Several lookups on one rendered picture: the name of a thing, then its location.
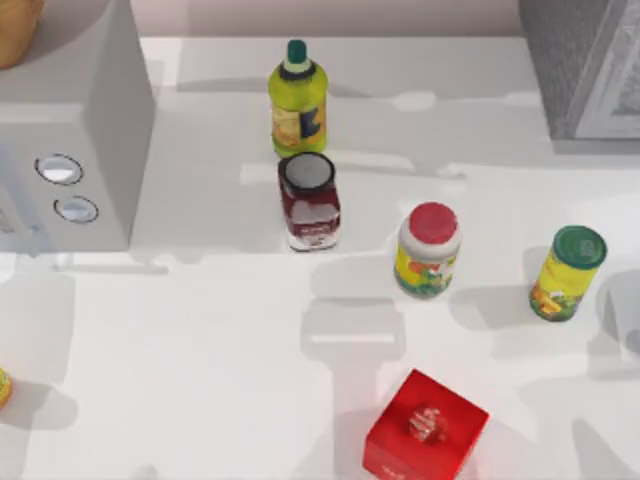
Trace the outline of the dark red jar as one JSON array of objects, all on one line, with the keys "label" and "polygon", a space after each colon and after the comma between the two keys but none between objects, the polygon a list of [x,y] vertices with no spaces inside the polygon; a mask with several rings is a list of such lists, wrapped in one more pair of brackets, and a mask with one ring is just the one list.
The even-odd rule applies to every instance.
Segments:
[{"label": "dark red jar", "polygon": [[341,226],[334,163],[324,154],[302,152],[282,158],[277,170],[290,248],[297,252],[333,248]]}]

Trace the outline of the red lidded yellow jar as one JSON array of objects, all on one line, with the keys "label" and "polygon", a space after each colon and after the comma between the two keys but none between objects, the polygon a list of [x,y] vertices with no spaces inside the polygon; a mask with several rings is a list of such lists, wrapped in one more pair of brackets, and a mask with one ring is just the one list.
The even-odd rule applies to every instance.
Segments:
[{"label": "red lidded yellow jar", "polygon": [[433,298],[451,284],[462,244],[454,211],[439,202],[417,205],[398,233],[394,274],[399,285],[419,298]]}]

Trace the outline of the green bottle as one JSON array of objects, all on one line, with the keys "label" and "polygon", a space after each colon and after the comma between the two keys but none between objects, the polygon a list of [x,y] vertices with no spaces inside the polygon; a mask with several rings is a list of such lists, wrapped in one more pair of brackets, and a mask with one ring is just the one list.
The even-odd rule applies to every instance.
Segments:
[{"label": "green bottle", "polygon": [[306,43],[289,40],[286,56],[268,80],[271,140],[281,158],[324,151],[328,87],[326,71],[308,56]]}]

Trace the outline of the red box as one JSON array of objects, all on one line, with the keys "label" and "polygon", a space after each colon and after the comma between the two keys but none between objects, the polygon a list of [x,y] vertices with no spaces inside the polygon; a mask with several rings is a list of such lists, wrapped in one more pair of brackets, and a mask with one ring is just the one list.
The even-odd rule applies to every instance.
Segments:
[{"label": "red box", "polygon": [[378,480],[456,480],[488,420],[414,369],[369,430],[362,466]]}]

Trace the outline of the pale microwave oven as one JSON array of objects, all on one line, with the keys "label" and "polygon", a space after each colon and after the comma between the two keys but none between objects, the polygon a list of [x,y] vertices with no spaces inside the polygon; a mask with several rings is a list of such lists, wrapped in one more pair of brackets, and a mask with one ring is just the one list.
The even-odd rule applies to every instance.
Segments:
[{"label": "pale microwave oven", "polygon": [[[24,60],[0,70],[0,253],[123,251],[129,246],[155,117],[130,0],[45,0]],[[64,154],[81,181],[59,186],[37,158]],[[63,220],[82,196],[98,218]]]}]

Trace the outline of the small microwave knob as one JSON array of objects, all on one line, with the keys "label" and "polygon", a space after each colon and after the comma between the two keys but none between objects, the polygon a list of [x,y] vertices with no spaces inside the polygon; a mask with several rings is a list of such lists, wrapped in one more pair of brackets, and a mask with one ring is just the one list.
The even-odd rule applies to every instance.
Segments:
[{"label": "small microwave knob", "polygon": [[82,196],[72,196],[55,200],[53,208],[63,220],[75,224],[87,224],[95,221],[99,216],[97,205]]}]

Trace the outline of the green lidded yellow can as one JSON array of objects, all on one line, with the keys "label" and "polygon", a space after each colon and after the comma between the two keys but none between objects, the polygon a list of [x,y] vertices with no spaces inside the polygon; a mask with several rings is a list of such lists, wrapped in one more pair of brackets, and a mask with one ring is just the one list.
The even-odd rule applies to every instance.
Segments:
[{"label": "green lidded yellow can", "polygon": [[571,319],[607,253],[604,238],[590,227],[560,228],[529,293],[532,310],[549,322]]}]

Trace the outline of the large microwave knob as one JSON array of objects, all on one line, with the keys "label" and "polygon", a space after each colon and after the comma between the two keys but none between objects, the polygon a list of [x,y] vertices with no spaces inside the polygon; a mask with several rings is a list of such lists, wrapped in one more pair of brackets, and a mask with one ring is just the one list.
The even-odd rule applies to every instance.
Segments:
[{"label": "large microwave knob", "polygon": [[34,167],[42,179],[59,186],[74,185],[84,176],[82,166],[75,159],[59,153],[37,158]]}]

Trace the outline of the grey cabinet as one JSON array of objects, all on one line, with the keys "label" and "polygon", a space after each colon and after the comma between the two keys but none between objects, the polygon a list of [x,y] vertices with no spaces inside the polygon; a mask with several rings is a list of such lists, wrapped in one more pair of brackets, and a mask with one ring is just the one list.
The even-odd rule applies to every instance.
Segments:
[{"label": "grey cabinet", "polygon": [[640,141],[640,0],[518,0],[554,141]]}]

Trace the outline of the brown bread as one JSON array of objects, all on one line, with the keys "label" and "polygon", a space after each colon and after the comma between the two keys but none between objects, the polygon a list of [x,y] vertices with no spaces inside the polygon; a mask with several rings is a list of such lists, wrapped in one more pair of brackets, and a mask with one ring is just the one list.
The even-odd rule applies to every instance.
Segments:
[{"label": "brown bread", "polygon": [[28,52],[45,0],[0,0],[0,69],[19,64]]}]

